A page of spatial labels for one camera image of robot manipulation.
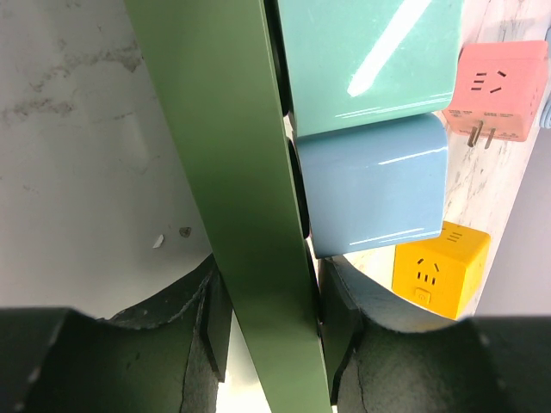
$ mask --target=green glossy box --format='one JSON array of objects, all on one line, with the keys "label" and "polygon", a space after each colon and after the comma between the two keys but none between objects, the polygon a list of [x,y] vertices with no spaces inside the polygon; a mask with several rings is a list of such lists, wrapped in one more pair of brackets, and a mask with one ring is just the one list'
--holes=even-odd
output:
[{"label": "green glossy box", "polygon": [[462,0],[278,4],[299,137],[451,102]]}]

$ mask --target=screw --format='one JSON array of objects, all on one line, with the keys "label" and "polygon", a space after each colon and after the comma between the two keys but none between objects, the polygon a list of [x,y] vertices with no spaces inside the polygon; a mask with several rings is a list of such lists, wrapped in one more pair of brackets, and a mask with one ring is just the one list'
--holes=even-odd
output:
[{"label": "screw", "polygon": [[182,228],[180,228],[180,235],[184,238],[189,238],[189,236],[191,235],[191,228],[188,226],[183,226]]}]

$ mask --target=gray wall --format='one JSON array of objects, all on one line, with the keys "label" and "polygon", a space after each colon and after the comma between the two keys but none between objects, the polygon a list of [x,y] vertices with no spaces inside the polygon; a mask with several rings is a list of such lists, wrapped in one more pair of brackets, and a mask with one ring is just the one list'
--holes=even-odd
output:
[{"label": "gray wall", "polygon": [[477,315],[551,314],[550,155],[551,131],[542,130]]}]

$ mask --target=plug prong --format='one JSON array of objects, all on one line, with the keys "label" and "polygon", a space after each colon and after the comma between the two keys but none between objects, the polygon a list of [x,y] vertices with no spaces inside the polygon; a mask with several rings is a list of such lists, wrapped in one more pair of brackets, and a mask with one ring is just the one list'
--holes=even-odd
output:
[{"label": "plug prong", "polygon": [[478,127],[473,126],[473,130],[471,131],[471,135],[468,137],[467,145],[469,147],[473,148],[476,143],[479,141],[480,132],[482,132],[482,127],[484,126],[484,122],[481,120]]},{"label": "plug prong", "polygon": [[486,146],[484,146],[484,149],[488,149],[490,147],[490,144],[492,143],[493,134],[496,132],[496,128],[493,127],[490,131],[490,136],[488,136],[488,140],[486,141]]}]

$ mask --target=light blue cube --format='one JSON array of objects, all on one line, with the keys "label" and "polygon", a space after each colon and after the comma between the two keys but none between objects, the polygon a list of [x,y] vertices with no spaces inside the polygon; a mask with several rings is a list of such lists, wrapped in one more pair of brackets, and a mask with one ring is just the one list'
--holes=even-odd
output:
[{"label": "light blue cube", "polygon": [[302,137],[316,257],[438,237],[448,140],[434,114]]}]

